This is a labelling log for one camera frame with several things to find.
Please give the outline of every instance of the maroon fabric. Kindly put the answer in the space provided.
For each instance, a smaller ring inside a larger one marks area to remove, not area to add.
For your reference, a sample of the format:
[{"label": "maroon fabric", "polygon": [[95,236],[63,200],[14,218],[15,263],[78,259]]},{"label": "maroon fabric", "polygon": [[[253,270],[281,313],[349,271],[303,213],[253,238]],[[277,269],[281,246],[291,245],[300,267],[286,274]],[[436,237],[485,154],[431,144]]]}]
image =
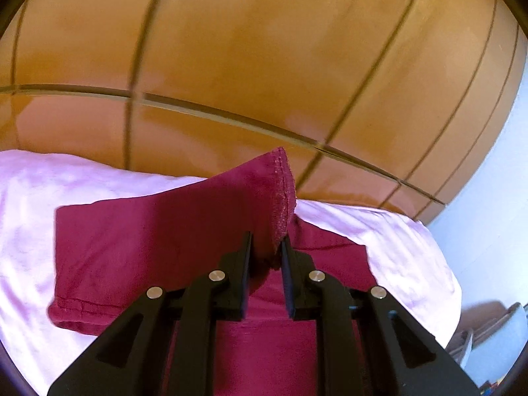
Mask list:
[{"label": "maroon fabric", "polygon": [[[292,247],[309,253],[317,269],[359,290],[376,285],[365,246],[297,216],[288,232]],[[244,321],[216,325],[217,396],[315,396],[316,371],[315,322],[288,318],[280,271],[271,271],[250,296]]]},{"label": "maroon fabric", "polygon": [[[282,149],[207,181],[143,198],[57,211],[52,321],[98,334],[152,285],[185,287],[214,269],[221,254],[255,234],[255,253],[273,262],[289,233],[296,250],[348,287],[376,284],[364,246],[293,214],[294,182]],[[249,298],[242,322],[216,327],[215,394],[317,394],[315,322],[291,321],[280,271]]]},{"label": "maroon fabric", "polygon": [[282,148],[156,195],[60,207],[48,315],[59,327],[98,335],[148,287],[183,288],[214,269],[245,231],[255,257],[271,262],[294,208]]}]

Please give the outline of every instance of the pink bedsheet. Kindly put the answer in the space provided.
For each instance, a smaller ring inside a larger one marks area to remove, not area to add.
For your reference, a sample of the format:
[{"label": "pink bedsheet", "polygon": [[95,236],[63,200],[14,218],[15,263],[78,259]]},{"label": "pink bedsheet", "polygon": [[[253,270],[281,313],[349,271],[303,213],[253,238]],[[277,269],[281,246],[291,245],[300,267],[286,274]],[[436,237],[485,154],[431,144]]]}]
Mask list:
[{"label": "pink bedsheet", "polygon": [[[93,341],[51,324],[54,210],[157,193],[202,180],[118,170],[64,154],[0,152],[0,340],[40,395]],[[297,201],[303,220],[367,246],[379,284],[444,347],[460,317],[461,289],[419,222],[364,207]]]}]

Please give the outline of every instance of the black plastic bracket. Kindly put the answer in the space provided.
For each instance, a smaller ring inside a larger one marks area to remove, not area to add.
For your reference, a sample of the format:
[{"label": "black plastic bracket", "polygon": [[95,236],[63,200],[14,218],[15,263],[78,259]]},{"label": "black plastic bracket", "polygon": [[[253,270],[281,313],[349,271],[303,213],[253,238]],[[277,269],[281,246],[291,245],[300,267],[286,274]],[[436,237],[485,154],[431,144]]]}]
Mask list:
[{"label": "black plastic bracket", "polygon": [[186,289],[155,287],[142,294],[52,384],[48,396],[144,396],[162,388],[171,395],[211,395],[215,322],[245,315],[251,243],[247,233],[241,249],[224,255],[214,274]]},{"label": "black plastic bracket", "polygon": [[345,288],[334,277],[314,272],[312,258],[292,250],[287,238],[281,252],[290,317],[317,320],[320,395],[480,395],[435,338],[384,288]]}]

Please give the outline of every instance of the folded cloth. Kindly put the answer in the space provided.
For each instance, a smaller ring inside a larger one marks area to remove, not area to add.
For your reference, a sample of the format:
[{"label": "folded cloth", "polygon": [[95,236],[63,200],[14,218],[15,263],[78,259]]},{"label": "folded cloth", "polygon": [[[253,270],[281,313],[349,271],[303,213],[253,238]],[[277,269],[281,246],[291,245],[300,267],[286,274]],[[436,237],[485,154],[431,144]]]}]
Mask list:
[{"label": "folded cloth", "polygon": [[253,233],[255,258],[273,264],[295,202],[286,152],[278,148],[178,189],[60,207],[49,318],[99,335],[150,286],[183,288],[214,269],[240,248],[245,231]]},{"label": "folded cloth", "polygon": [[[254,254],[275,263],[280,240],[310,254],[342,284],[376,284],[365,246],[293,214],[294,181],[279,148],[193,185],[140,198],[61,207],[56,212],[55,298],[60,327],[97,335],[152,285],[186,287],[237,250],[245,231]],[[249,297],[242,322],[216,326],[216,395],[317,393],[315,322],[294,322],[281,272],[272,270]]]}]

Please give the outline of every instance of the metal pin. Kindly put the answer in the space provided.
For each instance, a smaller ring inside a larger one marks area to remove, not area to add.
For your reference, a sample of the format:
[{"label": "metal pin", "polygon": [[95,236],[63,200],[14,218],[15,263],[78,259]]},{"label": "metal pin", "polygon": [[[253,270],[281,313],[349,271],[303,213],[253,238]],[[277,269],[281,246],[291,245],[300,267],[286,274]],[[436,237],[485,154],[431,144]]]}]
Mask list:
[{"label": "metal pin", "polygon": [[321,282],[325,279],[326,275],[323,271],[315,270],[310,272],[310,274],[308,274],[308,277],[312,281]]},{"label": "metal pin", "polygon": [[222,281],[225,278],[225,272],[219,269],[211,271],[209,273],[209,279],[211,281]]},{"label": "metal pin", "polygon": [[374,298],[383,299],[385,296],[387,296],[387,291],[380,285],[375,285],[370,289],[370,294]]},{"label": "metal pin", "polygon": [[157,299],[163,294],[163,289],[160,287],[157,287],[156,285],[154,287],[151,287],[149,290],[147,290],[147,297],[149,299]]}]

